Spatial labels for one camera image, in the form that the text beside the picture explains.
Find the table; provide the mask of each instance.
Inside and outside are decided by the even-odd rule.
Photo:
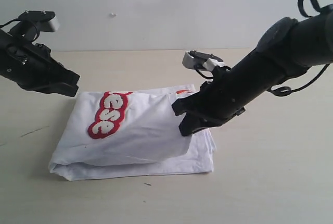
[[[249,49],[202,50],[230,66]],[[54,52],[80,91],[138,90],[203,79],[184,51]],[[289,81],[303,85],[318,72]],[[47,165],[75,99],[0,78],[0,223],[332,223],[333,71],[308,89],[264,93],[212,129],[215,171],[68,182]]]

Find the folded white cloth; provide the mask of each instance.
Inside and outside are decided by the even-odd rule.
[[[84,92],[49,163],[68,180],[213,171],[209,130],[181,136],[171,104],[193,85],[136,92]]]

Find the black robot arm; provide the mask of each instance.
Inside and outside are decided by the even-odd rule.
[[[172,105],[176,115],[186,113],[179,126],[182,135],[225,124],[243,113],[244,106],[265,91],[286,96],[302,90],[333,63],[333,5],[321,8],[317,0],[310,0],[319,12],[319,15],[310,17],[304,11],[303,1],[298,0],[299,11],[308,19],[281,19],[267,30],[256,48],[233,68],[212,55],[195,51],[185,53],[185,67],[193,68],[200,74],[200,70],[211,71],[213,80],[205,82],[198,93],[178,99]],[[305,74],[316,65],[324,67],[305,86],[296,90],[285,86],[271,89]]]
[[[18,22],[8,33],[2,27]],[[0,75],[22,89],[75,96],[80,76],[55,61],[44,44],[32,44],[41,31],[54,32],[59,24],[52,11],[26,11],[0,25]]]

